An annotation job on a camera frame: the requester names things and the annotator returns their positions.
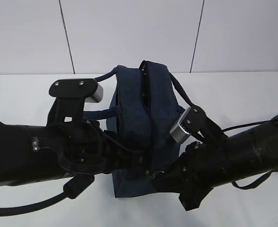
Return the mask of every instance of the black cord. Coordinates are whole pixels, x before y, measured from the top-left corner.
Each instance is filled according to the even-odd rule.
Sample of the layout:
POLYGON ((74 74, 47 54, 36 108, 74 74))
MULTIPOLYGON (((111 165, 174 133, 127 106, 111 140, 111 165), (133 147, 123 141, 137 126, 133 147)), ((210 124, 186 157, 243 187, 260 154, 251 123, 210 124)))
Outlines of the black cord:
POLYGON ((99 127, 95 126, 95 129, 97 129, 104 137, 106 137, 107 139, 109 139, 111 142, 113 142, 114 144, 116 144, 118 147, 120 147, 121 149, 129 152, 129 153, 135 153, 135 154, 142 154, 145 153, 145 151, 143 150, 131 150, 128 149, 127 147, 125 147, 123 144, 119 143, 117 140, 115 140, 114 138, 112 138, 111 136, 107 135, 104 131, 102 131, 102 129, 100 129, 99 127))
POLYGON ((64 192, 62 192, 61 194, 56 195, 43 202, 38 202, 38 203, 34 203, 34 204, 26 205, 26 206, 20 206, 20 207, 0 208, 0 217, 26 214, 26 213, 34 212, 37 210, 42 210, 44 208, 50 207, 50 206, 60 202, 66 198, 67 198, 67 196, 65 195, 64 192))
POLYGON ((223 129, 223 132, 230 131, 230 130, 233 130, 233 129, 244 128, 244 127, 248 127, 248 126, 258 125, 258 124, 264 124, 264 123, 267 123, 267 122, 270 122, 270 121, 253 122, 253 123, 249 123, 249 124, 236 125, 236 126, 233 126, 233 127, 227 128, 227 129, 223 129))

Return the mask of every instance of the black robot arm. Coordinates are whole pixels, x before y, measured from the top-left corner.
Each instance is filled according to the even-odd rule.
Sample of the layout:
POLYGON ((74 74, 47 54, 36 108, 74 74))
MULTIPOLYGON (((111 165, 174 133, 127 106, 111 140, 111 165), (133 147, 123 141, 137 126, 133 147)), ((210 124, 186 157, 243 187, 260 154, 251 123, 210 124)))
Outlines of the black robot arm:
MULTIPOLYGON (((67 197, 74 199, 93 183, 95 174, 145 168, 144 151, 122 141, 116 133, 102 131, 98 121, 82 119, 85 101, 102 99, 102 88, 94 79, 59 80, 49 94, 56 99, 46 126, 0 122, 0 186, 73 178, 58 196, 28 206, 0 208, 0 216, 40 210, 67 197)), ((187 146, 176 162, 155 176, 153 185, 158 192, 180 193, 183 206, 191 210, 216 186, 278 170, 278 116, 227 137, 200 107, 193 106, 188 112, 202 114, 202 118, 189 115, 183 120, 184 127, 204 143, 187 146)))
POLYGON ((157 175, 154 188, 158 192, 180 193, 184 208, 192 210, 222 184, 233 183, 245 190, 257 187, 272 172, 278 172, 278 115, 260 123, 231 137, 217 133, 221 137, 216 141, 188 145, 176 162, 157 175), (235 182, 264 172, 267 173, 248 186, 240 187, 235 182))

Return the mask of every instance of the white tabletop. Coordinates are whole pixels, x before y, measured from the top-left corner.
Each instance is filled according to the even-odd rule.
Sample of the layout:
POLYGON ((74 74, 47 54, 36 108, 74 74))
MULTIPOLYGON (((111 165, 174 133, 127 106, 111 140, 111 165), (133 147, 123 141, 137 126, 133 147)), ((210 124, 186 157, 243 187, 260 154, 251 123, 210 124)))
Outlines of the white tabletop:
MULTIPOLYGON (((96 75, 76 75, 93 78, 96 75)), ((267 120, 278 114, 277 72, 175 74, 191 100, 222 128, 267 120)), ((5 124, 45 125, 54 101, 48 89, 57 79, 75 75, 0 75, 0 120, 5 124)), ((104 99, 88 110, 108 108, 115 79, 101 83, 104 99)), ((177 95, 179 103, 186 107, 177 95)), ((252 179, 244 180, 245 184, 252 179)), ((0 207, 26 205, 62 191, 66 180, 0 187, 0 207)), ((115 199, 110 175, 97 175, 76 200, 64 200, 42 211, 0 218, 0 226, 278 226, 278 174, 255 190, 241 191, 230 184, 215 188, 197 210, 186 212, 178 194, 159 193, 115 199)))

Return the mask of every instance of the navy blue bag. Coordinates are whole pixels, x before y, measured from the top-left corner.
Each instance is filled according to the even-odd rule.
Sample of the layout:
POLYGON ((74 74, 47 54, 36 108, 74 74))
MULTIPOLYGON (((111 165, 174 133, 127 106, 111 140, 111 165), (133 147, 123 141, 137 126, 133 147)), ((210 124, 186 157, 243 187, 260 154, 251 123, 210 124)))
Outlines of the navy blue bag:
POLYGON ((115 197, 155 193, 153 175, 179 156, 180 146, 171 137, 170 129, 184 109, 177 102, 172 84, 189 105, 193 104, 163 64, 143 61, 139 69, 119 65, 95 79, 101 82, 113 75, 117 87, 109 109, 84 112, 84 118, 107 119, 107 130, 117 132, 135 148, 146 151, 145 168, 134 166, 112 173, 115 197))

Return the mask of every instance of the metal bolt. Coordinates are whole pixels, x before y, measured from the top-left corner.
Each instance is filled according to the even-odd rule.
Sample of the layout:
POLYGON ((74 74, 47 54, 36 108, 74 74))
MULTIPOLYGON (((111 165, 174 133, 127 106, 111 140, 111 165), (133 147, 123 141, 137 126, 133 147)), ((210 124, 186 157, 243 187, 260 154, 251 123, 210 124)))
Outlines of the metal bolt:
POLYGON ((196 142, 196 144, 195 144, 195 149, 199 149, 200 145, 201 145, 201 143, 200 143, 199 141, 196 142))
POLYGON ((32 145, 33 145, 33 151, 34 152, 37 152, 40 147, 39 147, 39 139, 37 137, 33 137, 33 140, 32 140, 32 145))

